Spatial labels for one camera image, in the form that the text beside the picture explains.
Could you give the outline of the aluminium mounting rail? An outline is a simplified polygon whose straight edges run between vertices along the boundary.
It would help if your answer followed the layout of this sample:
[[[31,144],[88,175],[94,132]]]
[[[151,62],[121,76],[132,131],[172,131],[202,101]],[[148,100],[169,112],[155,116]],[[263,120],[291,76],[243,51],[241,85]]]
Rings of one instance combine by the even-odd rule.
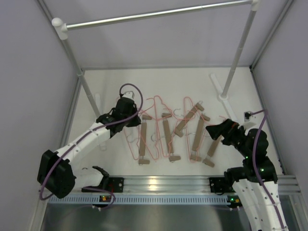
[[[210,177],[122,176],[121,178],[124,178],[124,194],[209,194]]]

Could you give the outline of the pink wire hanger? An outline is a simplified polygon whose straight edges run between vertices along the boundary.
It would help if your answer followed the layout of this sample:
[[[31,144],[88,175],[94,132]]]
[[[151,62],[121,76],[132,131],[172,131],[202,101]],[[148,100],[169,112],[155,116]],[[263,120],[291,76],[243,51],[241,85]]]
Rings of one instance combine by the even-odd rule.
[[[179,124],[179,122],[187,115],[187,113],[193,108],[193,106],[196,103],[198,103],[198,102],[194,102],[190,97],[186,96],[183,99],[183,108],[182,108],[183,111],[182,111],[182,114],[179,113],[179,109],[175,109],[171,113],[172,116],[176,119],[175,126],[171,130],[171,135],[172,135],[172,140],[173,140],[173,147],[174,147],[174,155],[179,155],[179,154],[175,153],[175,144],[174,144],[175,139],[176,138],[183,138],[184,139],[184,150],[187,153],[187,157],[188,157],[189,162],[192,162],[192,163],[198,163],[197,161],[190,160],[190,155],[191,155],[191,152],[192,152],[192,146],[193,146],[193,141],[194,141],[194,137],[195,137],[195,131],[196,131],[196,127],[197,127],[197,121],[198,121],[198,119],[196,117],[197,113],[192,117],[192,119],[183,128],[183,130],[182,130],[183,136],[182,137],[177,136],[174,133],[174,130],[175,130],[176,125]],[[200,157],[199,149],[202,146],[202,142],[203,142],[204,138],[205,138],[205,135],[202,135],[200,146],[199,146],[198,151],[197,151],[197,155],[199,157]]]
[[[195,135],[201,135],[201,136],[207,134],[206,126],[218,125],[219,123],[224,122],[226,119],[226,117],[219,116],[218,119],[214,119],[214,121],[212,121],[210,117],[201,112],[197,112],[196,117],[198,121],[197,121]]]
[[[127,92],[126,94],[121,94],[115,108],[113,109],[112,116],[117,120],[117,122],[119,122],[119,124],[116,124],[116,131],[122,131],[124,127],[137,127],[137,130],[139,132],[138,139],[140,141],[138,158],[135,158],[131,145],[128,141],[126,130],[124,130],[126,141],[133,159],[138,160],[139,165],[148,165],[150,163],[150,160],[144,159],[145,149],[147,147],[147,125],[145,122],[143,123],[139,117],[139,111],[142,109],[142,104],[143,98],[141,99],[141,105],[138,110],[136,103],[133,100],[133,95],[130,96],[130,92]]]
[[[168,158],[162,113],[172,112],[160,96],[153,96],[151,100],[153,101],[153,105],[142,110],[141,116],[149,115],[152,118],[152,120],[147,120],[146,142],[148,147],[146,148],[145,154],[149,154],[154,161],[157,161],[161,157]]]

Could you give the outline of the tan clip hanger angled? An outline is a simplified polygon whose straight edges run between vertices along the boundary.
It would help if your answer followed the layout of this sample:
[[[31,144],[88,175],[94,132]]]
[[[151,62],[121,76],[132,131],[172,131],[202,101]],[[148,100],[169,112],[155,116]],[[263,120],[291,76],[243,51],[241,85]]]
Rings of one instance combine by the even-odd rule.
[[[199,101],[196,103],[193,108],[187,113],[187,115],[179,122],[178,125],[176,125],[174,133],[182,137],[183,136],[183,128],[185,125],[192,119],[192,117],[196,114],[197,111],[204,111],[204,107],[202,106],[202,101]]]

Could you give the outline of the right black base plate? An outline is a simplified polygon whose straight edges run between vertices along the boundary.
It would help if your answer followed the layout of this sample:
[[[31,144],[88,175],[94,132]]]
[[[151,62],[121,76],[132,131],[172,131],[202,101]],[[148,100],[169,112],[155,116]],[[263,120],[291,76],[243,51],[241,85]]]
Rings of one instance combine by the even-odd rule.
[[[210,177],[209,178],[210,190],[215,194],[234,193],[231,184],[224,177]]]

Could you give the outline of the tan clip hanger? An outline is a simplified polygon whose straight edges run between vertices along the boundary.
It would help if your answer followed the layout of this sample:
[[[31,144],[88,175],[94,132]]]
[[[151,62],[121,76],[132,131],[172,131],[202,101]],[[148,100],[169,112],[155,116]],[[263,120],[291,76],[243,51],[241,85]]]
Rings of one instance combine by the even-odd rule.
[[[192,145],[192,152],[191,152],[191,155],[190,155],[190,160],[193,160],[193,161],[197,161],[197,162],[200,162],[201,161],[201,157],[199,157],[197,155],[197,151],[198,151],[198,148],[200,146],[200,142],[201,142],[201,135],[195,135],[194,137],[194,141],[193,141],[193,145]]]
[[[133,157],[134,160],[138,161],[139,165],[148,165],[150,163],[150,160],[145,159],[145,153],[146,153],[146,148],[147,146],[147,142],[146,142],[146,135],[147,135],[147,120],[152,120],[152,118],[149,115],[142,115],[141,117],[141,128],[138,129],[138,141],[139,141],[139,157],[138,159],[135,158],[132,148],[131,148],[131,143],[133,143],[133,141],[129,141],[128,137],[129,135],[126,135],[126,141],[130,150],[130,153]]]
[[[220,141],[222,139],[222,136],[219,136],[216,140],[213,140],[208,151],[207,151],[207,155],[205,157],[205,159],[203,160],[203,163],[209,167],[214,167],[215,164],[213,163],[213,161],[211,160],[211,158],[214,156],[216,149],[218,147],[218,145],[220,144]]]
[[[165,135],[165,142],[167,147],[167,154],[170,162],[176,162],[181,160],[179,155],[174,155],[174,147],[173,147],[173,140],[171,135],[171,129],[169,125],[168,119],[172,117],[171,113],[162,113],[162,123]]]

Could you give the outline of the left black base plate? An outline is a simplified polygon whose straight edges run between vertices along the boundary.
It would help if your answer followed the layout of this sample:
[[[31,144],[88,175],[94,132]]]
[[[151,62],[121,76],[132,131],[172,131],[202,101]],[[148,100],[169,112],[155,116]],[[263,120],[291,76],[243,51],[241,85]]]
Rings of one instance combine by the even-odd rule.
[[[122,193],[124,188],[124,178],[104,177],[98,186],[87,186],[81,189],[84,193],[111,192]]]

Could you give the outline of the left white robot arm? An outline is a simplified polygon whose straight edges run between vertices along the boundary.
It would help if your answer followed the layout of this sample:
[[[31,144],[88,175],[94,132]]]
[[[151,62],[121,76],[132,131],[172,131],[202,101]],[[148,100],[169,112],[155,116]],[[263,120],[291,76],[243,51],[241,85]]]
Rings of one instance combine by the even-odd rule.
[[[139,109],[131,91],[120,95],[116,106],[100,115],[91,127],[66,146],[47,150],[41,157],[37,181],[41,191],[49,190],[64,198],[73,190],[104,192],[109,186],[109,174],[99,166],[81,167],[81,160],[96,146],[120,133],[124,127],[141,124]]]

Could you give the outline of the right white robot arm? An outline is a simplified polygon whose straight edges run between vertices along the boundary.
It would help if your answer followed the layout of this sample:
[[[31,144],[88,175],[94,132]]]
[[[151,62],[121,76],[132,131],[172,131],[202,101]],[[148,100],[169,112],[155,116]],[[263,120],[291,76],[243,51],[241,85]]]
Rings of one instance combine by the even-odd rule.
[[[242,167],[224,172],[224,186],[235,191],[253,231],[286,231],[274,164],[267,156],[269,142],[262,128],[246,131],[231,119],[218,125],[206,126],[212,140],[233,146],[243,157]]]

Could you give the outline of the silver clothes rack rail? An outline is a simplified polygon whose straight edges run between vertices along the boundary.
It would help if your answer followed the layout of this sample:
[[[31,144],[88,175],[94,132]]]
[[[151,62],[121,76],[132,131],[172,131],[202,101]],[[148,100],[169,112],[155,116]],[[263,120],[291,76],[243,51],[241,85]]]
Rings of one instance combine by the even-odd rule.
[[[254,8],[257,4],[258,4],[257,0],[236,0],[236,1],[221,2],[221,3],[212,3],[212,4],[207,4],[207,5],[127,15],[127,16],[121,16],[121,17],[116,17],[116,18],[101,19],[101,20],[82,22],[82,23],[76,23],[76,24],[65,24],[62,27],[62,31],[67,32],[70,30],[84,29],[84,28],[90,28],[90,27],[96,27],[96,26],[113,25],[113,24],[119,24],[119,23],[130,22],[130,21],[139,21],[143,19],[157,18],[157,17],[183,14],[183,13],[193,13],[193,12],[198,12],[198,11],[227,8],[227,7],[241,6],[241,5],[251,5],[252,8]]]

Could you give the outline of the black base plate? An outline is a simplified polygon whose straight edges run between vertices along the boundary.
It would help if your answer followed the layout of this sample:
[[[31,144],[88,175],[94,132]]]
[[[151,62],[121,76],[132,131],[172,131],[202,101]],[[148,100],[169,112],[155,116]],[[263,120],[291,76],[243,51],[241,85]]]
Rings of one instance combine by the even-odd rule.
[[[210,177],[209,178],[210,190],[215,194],[234,193],[231,184],[224,177]]]
[[[81,189],[84,193],[111,192],[122,193],[124,188],[124,178],[104,177],[98,186],[87,186]]]

